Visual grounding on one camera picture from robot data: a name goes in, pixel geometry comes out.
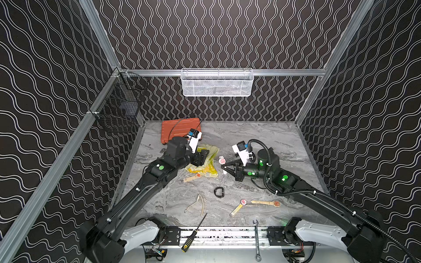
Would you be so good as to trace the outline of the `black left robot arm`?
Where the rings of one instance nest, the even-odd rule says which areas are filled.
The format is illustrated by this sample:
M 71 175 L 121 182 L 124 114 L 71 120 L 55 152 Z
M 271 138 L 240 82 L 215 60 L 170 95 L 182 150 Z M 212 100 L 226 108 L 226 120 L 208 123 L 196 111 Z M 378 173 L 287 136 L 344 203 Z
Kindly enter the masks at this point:
M 173 180 L 178 171 L 190 164 L 201 165 L 198 140 L 174 137 L 163 156 L 151 162 L 138 183 L 118 204 L 95 222 L 85 221 L 78 230 L 80 250 L 92 263 L 118 263 L 127 241 L 122 235 L 129 222 L 154 195 Z

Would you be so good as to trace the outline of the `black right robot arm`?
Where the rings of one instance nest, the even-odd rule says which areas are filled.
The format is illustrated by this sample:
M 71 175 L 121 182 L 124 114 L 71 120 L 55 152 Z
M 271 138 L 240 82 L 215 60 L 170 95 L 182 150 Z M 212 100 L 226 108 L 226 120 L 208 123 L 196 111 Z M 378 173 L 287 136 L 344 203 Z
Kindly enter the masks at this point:
M 232 147 L 239 159 L 221 165 L 236 181 L 246 176 L 261 178 L 263 189 L 279 197 L 288 197 L 321 214 L 332 226 L 306 222 L 293 217 L 284 227 L 282 239 L 288 244 L 315 242 L 341 249 L 358 263 L 383 263 L 383 249 L 392 241 L 413 263 L 410 250 L 383 230 L 383 218 L 375 210 L 350 207 L 317 190 L 300 176 L 280 166 L 278 155 L 257 139 L 241 141 Z

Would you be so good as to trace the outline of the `yellow green white towel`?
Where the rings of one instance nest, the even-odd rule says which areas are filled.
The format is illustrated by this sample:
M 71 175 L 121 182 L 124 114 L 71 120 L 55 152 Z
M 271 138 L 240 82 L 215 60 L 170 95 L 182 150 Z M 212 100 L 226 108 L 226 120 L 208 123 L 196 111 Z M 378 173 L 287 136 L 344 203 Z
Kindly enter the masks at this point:
M 198 173 L 201 176 L 216 178 L 218 176 L 218 172 L 214 167 L 213 161 L 219 152 L 219 148 L 213 145 L 201 144 L 198 146 L 197 151 L 201 152 L 202 150 L 209 151 L 209 154 L 207 155 L 204 164 L 201 166 L 189 164 L 184 169 L 189 173 Z

